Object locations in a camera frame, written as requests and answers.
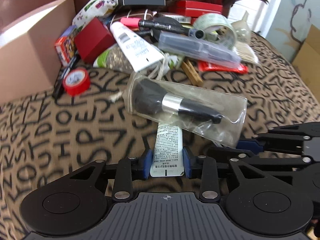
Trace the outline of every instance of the gray ribbed panel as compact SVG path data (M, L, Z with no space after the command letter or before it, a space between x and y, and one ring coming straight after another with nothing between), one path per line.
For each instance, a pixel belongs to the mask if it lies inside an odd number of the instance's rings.
M140 193L129 203L117 203L107 218L82 234L61 240L307 240L303 233L282 238L249 234L236 227L217 204L198 201L193 193ZM36 233L25 240L57 240Z

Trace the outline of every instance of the red tape roll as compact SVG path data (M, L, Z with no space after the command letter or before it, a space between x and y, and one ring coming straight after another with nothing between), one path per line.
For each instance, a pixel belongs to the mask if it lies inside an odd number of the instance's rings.
M84 68L71 71L63 80L64 90L71 96L79 95L90 87L90 77Z

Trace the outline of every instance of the brown cardboard box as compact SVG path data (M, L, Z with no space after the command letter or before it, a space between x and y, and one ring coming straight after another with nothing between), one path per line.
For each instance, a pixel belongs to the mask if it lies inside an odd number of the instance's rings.
M320 30L311 25L309 34L292 62L320 102Z
M53 87L61 68L54 44L75 15L73 0L57 0L4 29L0 35L0 103Z

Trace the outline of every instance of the pink highlighter cap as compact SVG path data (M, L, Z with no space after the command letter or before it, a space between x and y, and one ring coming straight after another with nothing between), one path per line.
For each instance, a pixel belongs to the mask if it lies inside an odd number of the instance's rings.
M125 26L137 28L140 20L139 18L121 18L120 22Z

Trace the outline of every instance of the pink box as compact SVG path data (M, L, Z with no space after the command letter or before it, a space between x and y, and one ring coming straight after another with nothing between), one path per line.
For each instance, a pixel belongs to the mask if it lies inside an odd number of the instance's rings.
M0 35L0 103L51 89L61 68L54 44L75 17L73 0L25 14Z

